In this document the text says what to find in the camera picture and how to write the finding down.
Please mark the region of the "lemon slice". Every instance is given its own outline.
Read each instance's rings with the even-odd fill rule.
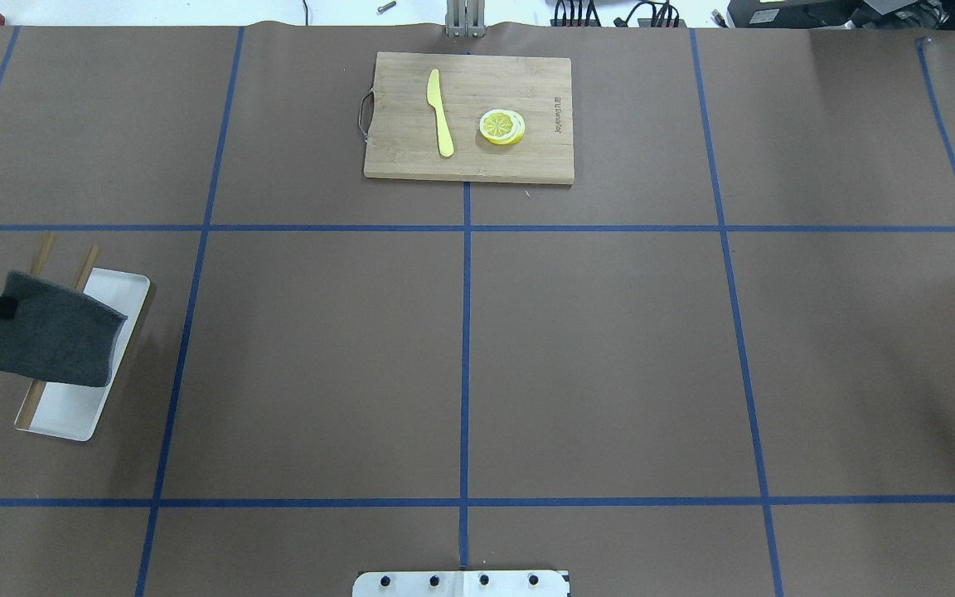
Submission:
[[[509,146],[522,140],[522,135],[526,133],[526,121],[522,114],[514,110],[490,109],[481,117],[478,129],[489,143]]]

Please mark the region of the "cutting board handle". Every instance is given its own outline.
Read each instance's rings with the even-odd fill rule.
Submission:
[[[367,143],[368,135],[367,131],[371,129],[371,124],[367,124],[367,128],[363,128],[363,106],[367,103],[367,98],[375,97],[375,86],[371,85],[371,89],[367,90],[366,94],[360,98],[360,116],[356,117],[356,125],[360,128],[360,133],[363,135],[363,143]],[[375,120],[375,105],[374,102],[371,102],[371,121]]]

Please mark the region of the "wooden cutting board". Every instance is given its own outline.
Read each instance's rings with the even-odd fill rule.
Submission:
[[[440,70],[440,94],[455,154],[441,158],[429,72]],[[375,108],[363,173],[420,181],[573,184],[573,90],[569,58],[458,56],[379,52]],[[526,119],[526,136],[494,146],[478,132],[490,109]]]

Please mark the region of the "knife blade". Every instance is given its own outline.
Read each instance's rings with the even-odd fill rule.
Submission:
[[[440,71],[433,69],[429,72],[429,80],[425,84],[425,102],[433,107],[437,116],[437,151],[444,158],[451,158],[455,153],[455,144],[452,143],[452,134],[448,131],[448,119],[444,117],[444,103],[440,99]]]

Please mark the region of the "dark gray cloth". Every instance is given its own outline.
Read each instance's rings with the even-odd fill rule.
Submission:
[[[0,318],[0,371],[76,386],[109,384],[123,314],[23,272],[10,272],[2,295],[17,300],[17,314]]]

